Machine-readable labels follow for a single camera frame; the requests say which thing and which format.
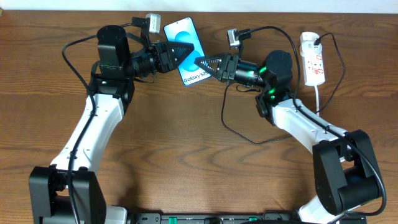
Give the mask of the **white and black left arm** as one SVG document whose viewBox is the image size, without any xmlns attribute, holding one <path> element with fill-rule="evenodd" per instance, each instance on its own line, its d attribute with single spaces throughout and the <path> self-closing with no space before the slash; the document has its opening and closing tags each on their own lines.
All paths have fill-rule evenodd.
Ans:
<svg viewBox="0 0 398 224">
<path fill-rule="evenodd" d="M 108 205 L 97 171 L 104 150 L 123 119 L 135 82 L 175 70 L 192 52 L 184 42 L 151 42 L 150 28 L 141 25 L 136 37 L 142 48 L 129 50 L 134 35 L 124 26 L 102 27 L 96 34 L 99 60 L 84 82 L 84 112 L 60 154 L 47 167 L 33 168 L 29 192 L 34 223 L 134 223 L 128 209 Z"/>
</svg>

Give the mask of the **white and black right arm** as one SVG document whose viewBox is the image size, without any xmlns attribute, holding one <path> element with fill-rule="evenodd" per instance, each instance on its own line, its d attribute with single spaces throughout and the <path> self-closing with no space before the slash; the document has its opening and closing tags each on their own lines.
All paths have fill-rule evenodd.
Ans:
<svg viewBox="0 0 398 224">
<path fill-rule="evenodd" d="M 300 221 L 340 223 L 376 216 L 385 209 L 386 188 L 369 136 L 336 127 L 302 104 L 290 89 L 288 52 L 272 51 L 262 65 L 231 54 L 198 57 L 195 64 L 221 82 L 260 88 L 259 115 L 312 154 L 316 196 L 299 208 Z"/>
</svg>

